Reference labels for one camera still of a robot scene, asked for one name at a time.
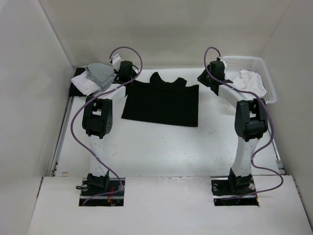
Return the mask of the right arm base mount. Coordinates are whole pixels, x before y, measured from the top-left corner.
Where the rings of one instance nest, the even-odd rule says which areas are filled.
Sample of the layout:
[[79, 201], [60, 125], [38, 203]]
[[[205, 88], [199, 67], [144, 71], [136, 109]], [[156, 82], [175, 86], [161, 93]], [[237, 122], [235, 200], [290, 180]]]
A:
[[212, 194], [215, 206], [259, 206], [257, 195], [248, 195], [256, 191], [254, 181], [249, 185], [231, 188], [227, 179], [213, 178]]

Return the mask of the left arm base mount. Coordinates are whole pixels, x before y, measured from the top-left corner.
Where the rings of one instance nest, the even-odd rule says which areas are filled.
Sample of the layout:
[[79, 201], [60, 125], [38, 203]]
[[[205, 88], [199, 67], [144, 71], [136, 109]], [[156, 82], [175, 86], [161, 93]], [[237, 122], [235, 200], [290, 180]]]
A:
[[122, 207], [124, 206], [124, 191], [118, 190], [120, 183], [117, 179], [110, 179], [107, 188], [89, 186], [86, 178], [83, 179], [81, 185], [76, 186], [80, 192], [80, 207]]

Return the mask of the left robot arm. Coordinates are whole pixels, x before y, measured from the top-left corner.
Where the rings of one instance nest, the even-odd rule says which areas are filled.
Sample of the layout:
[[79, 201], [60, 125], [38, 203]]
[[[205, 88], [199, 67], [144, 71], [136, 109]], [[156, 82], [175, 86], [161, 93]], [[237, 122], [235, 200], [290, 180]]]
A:
[[98, 98], [87, 97], [84, 108], [82, 127], [89, 137], [92, 158], [90, 161], [89, 174], [84, 182], [89, 193], [105, 195], [110, 190], [110, 173], [116, 175], [104, 164], [101, 141], [107, 138], [113, 126], [113, 105], [127, 95], [132, 80], [137, 73], [133, 70], [131, 61], [121, 61], [115, 71], [116, 78], [113, 80], [112, 92], [107, 96]]

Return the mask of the white crumpled tank top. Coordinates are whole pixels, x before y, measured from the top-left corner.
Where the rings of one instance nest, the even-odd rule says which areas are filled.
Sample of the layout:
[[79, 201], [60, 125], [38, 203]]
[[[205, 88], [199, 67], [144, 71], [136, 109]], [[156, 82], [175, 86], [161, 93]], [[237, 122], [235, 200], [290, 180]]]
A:
[[226, 72], [227, 80], [232, 81], [232, 86], [238, 90], [253, 92], [263, 98], [267, 91], [263, 86], [261, 76], [258, 73], [241, 70], [240, 72]]

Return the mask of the white folded tank top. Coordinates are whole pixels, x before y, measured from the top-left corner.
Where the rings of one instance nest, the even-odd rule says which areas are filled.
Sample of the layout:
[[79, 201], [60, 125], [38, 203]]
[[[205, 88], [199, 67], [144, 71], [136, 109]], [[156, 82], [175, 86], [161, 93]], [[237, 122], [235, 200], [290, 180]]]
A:
[[95, 92], [100, 91], [100, 87], [93, 82], [92, 80], [87, 78], [87, 72], [83, 72], [82, 74], [75, 76], [71, 79], [72, 84], [83, 94], [83, 95], [91, 95]]

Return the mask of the left aluminium table rail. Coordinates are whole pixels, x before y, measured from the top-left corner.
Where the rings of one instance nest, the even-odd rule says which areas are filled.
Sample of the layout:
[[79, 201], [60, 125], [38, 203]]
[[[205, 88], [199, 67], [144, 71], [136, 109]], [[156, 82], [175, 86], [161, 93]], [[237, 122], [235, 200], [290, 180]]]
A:
[[48, 167], [48, 171], [47, 171], [47, 176], [49, 177], [54, 177], [55, 173], [56, 173], [56, 169], [58, 166], [58, 162], [59, 162], [59, 158], [60, 158], [60, 154], [61, 154], [61, 150], [62, 150], [62, 146], [63, 146], [63, 142], [64, 142], [64, 138], [66, 135], [66, 131], [67, 131], [67, 125], [69, 122], [69, 118], [70, 118], [70, 113], [71, 113], [71, 108], [73, 105], [73, 100], [74, 97], [69, 97], [67, 99], [67, 105], [65, 108], [65, 113], [63, 116], [63, 120], [61, 123], [61, 127], [60, 127], [60, 131], [58, 134], [58, 138], [57, 138], [57, 142], [55, 144], [55, 148], [53, 150], [53, 154], [51, 156], [51, 161], [50, 161], [50, 165]]

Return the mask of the black tank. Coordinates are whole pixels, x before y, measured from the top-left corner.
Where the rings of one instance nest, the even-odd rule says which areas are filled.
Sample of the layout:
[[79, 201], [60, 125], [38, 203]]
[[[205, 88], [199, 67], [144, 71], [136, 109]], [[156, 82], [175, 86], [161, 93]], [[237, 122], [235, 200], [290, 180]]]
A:
[[[77, 68], [74, 77], [82, 74], [85, 71], [86, 71], [85, 68]], [[71, 82], [69, 87], [69, 96], [87, 96], [87, 95], [83, 95]]]
[[187, 86], [184, 78], [162, 80], [154, 72], [148, 83], [134, 81], [127, 95], [123, 119], [198, 127], [199, 85]]

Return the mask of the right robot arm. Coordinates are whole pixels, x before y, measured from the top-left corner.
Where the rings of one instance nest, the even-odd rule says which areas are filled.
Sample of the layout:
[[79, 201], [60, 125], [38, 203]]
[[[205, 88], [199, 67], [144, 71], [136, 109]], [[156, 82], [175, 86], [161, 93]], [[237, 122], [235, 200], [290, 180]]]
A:
[[210, 62], [198, 81], [235, 108], [234, 128], [238, 136], [236, 157], [226, 180], [212, 180], [215, 196], [239, 196], [253, 192], [251, 157], [259, 140], [268, 130], [266, 112], [256, 99], [246, 98], [231, 89], [225, 79], [225, 66], [220, 58]]

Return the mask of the grey folded tank top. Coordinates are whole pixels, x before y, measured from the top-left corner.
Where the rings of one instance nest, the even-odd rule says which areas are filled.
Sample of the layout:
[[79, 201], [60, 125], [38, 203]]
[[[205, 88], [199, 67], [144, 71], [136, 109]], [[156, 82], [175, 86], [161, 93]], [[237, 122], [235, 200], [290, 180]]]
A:
[[85, 70], [86, 78], [93, 81], [103, 91], [111, 86], [116, 77], [114, 67], [101, 63], [87, 65]]

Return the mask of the aluminium table rail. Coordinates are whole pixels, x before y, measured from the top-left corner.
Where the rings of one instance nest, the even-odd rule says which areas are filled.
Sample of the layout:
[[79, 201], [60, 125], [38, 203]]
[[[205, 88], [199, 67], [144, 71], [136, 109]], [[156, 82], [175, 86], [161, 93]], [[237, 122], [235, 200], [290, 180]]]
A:
[[58, 138], [57, 138], [57, 142], [55, 144], [55, 148], [53, 150], [53, 154], [51, 156], [51, 161], [50, 161], [50, 165], [48, 167], [48, 171], [47, 171], [47, 176], [49, 177], [54, 177], [55, 173], [56, 173], [56, 169], [58, 166], [58, 162], [59, 162], [59, 158], [60, 158], [60, 154], [61, 154], [61, 150], [62, 150], [62, 146], [63, 146], [63, 142], [64, 142], [64, 138], [66, 135], [66, 131], [67, 131], [67, 125], [69, 122], [69, 118], [70, 118], [70, 113], [71, 113], [71, 108], [73, 105], [73, 100], [74, 97], [69, 97], [67, 99], [67, 105], [65, 108], [65, 113], [63, 116], [63, 120], [61, 123], [61, 127], [60, 127], [60, 131], [58, 134]]
[[274, 139], [272, 139], [271, 143], [264, 149], [264, 155], [266, 158], [266, 168], [275, 170], [281, 175], [286, 175], [285, 168]]

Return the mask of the black folded tank top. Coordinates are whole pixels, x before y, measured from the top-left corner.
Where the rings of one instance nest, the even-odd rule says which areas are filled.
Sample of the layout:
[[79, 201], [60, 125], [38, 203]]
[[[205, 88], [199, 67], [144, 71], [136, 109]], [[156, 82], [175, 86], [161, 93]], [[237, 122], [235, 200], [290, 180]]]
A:
[[[82, 74], [85, 71], [86, 71], [85, 68], [77, 68], [74, 77]], [[69, 87], [69, 96], [87, 96], [87, 95], [83, 95], [71, 82]]]

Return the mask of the right aluminium table rail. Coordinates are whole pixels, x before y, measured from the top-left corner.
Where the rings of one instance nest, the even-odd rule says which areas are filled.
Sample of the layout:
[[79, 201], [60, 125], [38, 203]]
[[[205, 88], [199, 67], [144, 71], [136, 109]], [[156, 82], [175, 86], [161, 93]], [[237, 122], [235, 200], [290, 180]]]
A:
[[274, 139], [272, 139], [271, 143], [264, 149], [264, 155], [266, 158], [266, 168], [275, 170], [281, 175], [286, 175], [285, 168]]

